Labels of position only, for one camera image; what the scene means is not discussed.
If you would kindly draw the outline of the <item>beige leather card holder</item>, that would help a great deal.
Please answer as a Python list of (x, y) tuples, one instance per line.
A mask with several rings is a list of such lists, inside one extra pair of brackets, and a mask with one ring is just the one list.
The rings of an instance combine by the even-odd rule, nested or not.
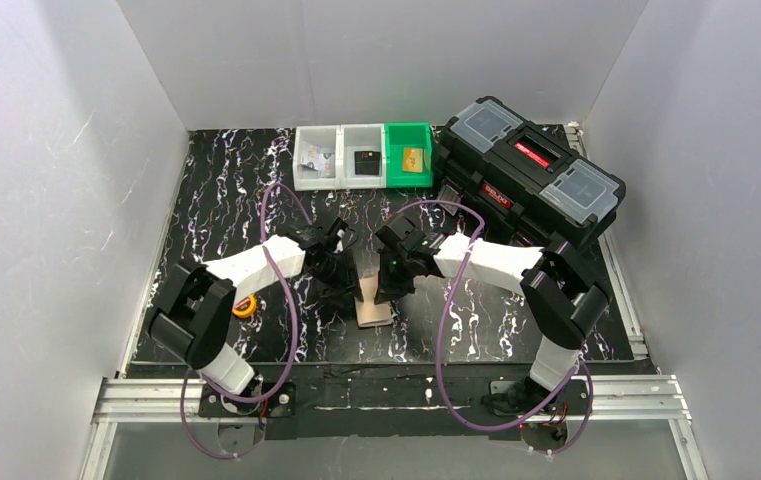
[(356, 321), (359, 328), (389, 326), (393, 323), (393, 310), (389, 302), (376, 303), (378, 276), (360, 279), (362, 300), (355, 300)]

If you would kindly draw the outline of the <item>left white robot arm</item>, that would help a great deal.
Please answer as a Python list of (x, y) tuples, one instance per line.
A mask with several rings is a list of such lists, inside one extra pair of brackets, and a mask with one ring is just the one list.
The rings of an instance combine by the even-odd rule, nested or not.
[(234, 308), (275, 283), (306, 275), (318, 302), (349, 307), (363, 298), (353, 253), (344, 238), (349, 225), (341, 218), (290, 225), (239, 254), (204, 264), (183, 260), (167, 274), (144, 323), (157, 344), (238, 403), (259, 403), (284, 384), (251, 396), (259, 384), (256, 370), (227, 342)]

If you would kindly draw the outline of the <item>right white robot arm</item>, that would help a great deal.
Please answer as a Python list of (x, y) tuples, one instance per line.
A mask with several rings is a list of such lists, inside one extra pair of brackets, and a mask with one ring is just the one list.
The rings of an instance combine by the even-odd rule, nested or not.
[(420, 276), (476, 280), (524, 298), (542, 334), (528, 375), (551, 392), (577, 362), (593, 328), (612, 301), (608, 282), (558, 235), (545, 247), (519, 247), (463, 233), (428, 233), (400, 215), (380, 227), (376, 302), (415, 290)]

